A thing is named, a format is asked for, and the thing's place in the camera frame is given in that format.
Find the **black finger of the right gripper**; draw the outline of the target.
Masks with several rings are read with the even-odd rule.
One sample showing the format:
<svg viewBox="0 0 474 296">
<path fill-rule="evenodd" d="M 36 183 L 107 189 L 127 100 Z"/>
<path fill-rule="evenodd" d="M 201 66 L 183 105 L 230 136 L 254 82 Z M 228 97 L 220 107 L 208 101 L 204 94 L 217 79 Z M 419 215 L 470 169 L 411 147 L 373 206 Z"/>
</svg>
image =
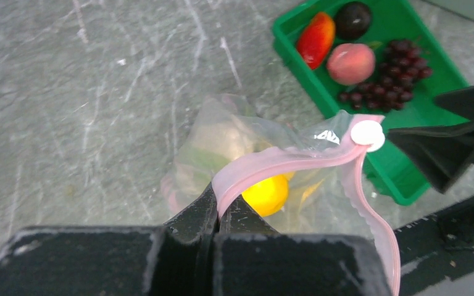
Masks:
<svg viewBox="0 0 474 296">
<path fill-rule="evenodd" d="M 474 119 L 453 126 L 393 128 L 386 138 L 440 193 L 448 191 L 474 164 Z"/>
<path fill-rule="evenodd" d="M 474 86 L 437 95 L 434 104 L 468 120 L 474 120 Z"/>
</svg>

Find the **dark purple mangosteen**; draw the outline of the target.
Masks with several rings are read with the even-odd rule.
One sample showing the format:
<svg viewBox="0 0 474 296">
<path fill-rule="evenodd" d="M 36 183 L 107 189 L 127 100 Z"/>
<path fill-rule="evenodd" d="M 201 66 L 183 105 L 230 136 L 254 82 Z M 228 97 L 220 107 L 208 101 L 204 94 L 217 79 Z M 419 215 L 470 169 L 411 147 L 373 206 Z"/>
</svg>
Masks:
<svg viewBox="0 0 474 296">
<path fill-rule="evenodd" d="M 372 10 L 363 2 L 351 1 L 340 7 L 333 20 L 336 36 L 346 41 L 362 37 L 372 24 Z"/>
</svg>

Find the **clear zip top bag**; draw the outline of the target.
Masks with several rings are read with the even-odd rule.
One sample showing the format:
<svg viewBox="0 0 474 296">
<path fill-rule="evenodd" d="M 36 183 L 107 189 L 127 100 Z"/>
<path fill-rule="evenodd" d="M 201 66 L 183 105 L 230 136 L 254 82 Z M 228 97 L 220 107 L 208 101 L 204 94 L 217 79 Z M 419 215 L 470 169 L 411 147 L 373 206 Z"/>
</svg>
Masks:
<svg viewBox="0 0 474 296">
<path fill-rule="evenodd" d="M 397 295 L 401 287 L 397 239 L 388 222 L 369 205 L 362 187 L 367 154 L 385 143 L 381 125 L 384 116 L 341 110 L 317 125 L 296 131 L 259 117 L 244 97 L 221 94 L 204 99 L 193 126 L 229 120 L 231 116 L 248 125 L 268 146 L 230 162 L 213 176 L 210 183 L 218 214 L 223 215 L 249 187 L 284 175 L 289 180 L 289 197 L 281 210 L 271 215 L 274 225 L 288 232 L 306 232 L 313 230 L 310 221 L 315 218 L 318 206 L 330 206 L 331 198 L 341 195 L 368 224 L 391 292 Z M 172 176 L 173 167 L 174 160 L 160 182 L 160 192 L 170 211 L 178 213 L 201 193 L 195 197 L 180 191 Z"/>
</svg>

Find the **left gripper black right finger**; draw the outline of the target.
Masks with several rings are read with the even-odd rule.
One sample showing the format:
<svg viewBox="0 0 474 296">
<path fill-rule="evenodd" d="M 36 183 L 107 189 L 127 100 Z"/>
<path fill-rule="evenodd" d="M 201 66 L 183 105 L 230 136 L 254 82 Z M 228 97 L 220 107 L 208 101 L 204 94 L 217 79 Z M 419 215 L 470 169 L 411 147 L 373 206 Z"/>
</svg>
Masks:
<svg viewBox="0 0 474 296">
<path fill-rule="evenodd" d="M 252 207 L 239 195 L 220 218 L 220 233 L 259 233 L 278 234 Z"/>
</svg>

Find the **green plastic tray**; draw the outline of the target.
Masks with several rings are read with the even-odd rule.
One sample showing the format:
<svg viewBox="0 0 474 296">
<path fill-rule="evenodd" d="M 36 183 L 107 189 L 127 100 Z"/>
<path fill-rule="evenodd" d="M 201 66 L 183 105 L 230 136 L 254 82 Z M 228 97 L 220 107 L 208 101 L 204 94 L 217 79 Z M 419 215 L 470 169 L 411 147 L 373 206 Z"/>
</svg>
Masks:
<svg viewBox="0 0 474 296">
<path fill-rule="evenodd" d="M 277 18 L 273 35 L 327 118 L 383 115 L 385 130 L 463 122 L 433 99 L 468 84 L 407 1 L 308 1 Z"/>
</svg>

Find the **pink peach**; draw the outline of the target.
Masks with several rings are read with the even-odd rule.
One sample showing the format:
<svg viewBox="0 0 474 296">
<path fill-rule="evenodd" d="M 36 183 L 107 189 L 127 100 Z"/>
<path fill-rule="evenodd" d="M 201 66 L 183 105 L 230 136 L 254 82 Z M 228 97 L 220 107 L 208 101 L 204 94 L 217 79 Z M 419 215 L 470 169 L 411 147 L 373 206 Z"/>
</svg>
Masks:
<svg viewBox="0 0 474 296">
<path fill-rule="evenodd" d="M 369 78 L 375 71 L 375 64 L 375 53 L 369 46 L 346 43 L 332 51 L 326 69 L 333 81 L 350 86 Z"/>
</svg>

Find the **yellow orange fruit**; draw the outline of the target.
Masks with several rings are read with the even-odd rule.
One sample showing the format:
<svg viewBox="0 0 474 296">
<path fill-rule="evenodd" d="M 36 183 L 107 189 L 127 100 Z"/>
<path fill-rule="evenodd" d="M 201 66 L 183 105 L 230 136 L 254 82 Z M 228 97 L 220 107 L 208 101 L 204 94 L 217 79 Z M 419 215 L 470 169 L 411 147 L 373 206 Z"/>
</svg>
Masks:
<svg viewBox="0 0 474 296">
<path fill-rule="evenodd" d="M 243 199 L 261 217 L 281 210 L 289 197 L 289 180 L 277 175 L 262 180 L 242 192 Z"/>
</svg>

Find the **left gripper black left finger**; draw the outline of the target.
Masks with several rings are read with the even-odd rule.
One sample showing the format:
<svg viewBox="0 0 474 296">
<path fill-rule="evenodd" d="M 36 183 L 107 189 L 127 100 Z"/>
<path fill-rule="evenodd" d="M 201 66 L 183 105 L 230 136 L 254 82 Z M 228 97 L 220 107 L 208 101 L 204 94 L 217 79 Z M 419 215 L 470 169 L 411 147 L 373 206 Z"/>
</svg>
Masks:
<svg viewBox="0 0 474 296">
<path fill-rule="evenodd" d="M 203 235 L 218 229 L 217 200 L 209 183 L 202 194 L 186 208 L 164 223 L 172 237 L 183 244 L 193 244 Z"/>
</svg>

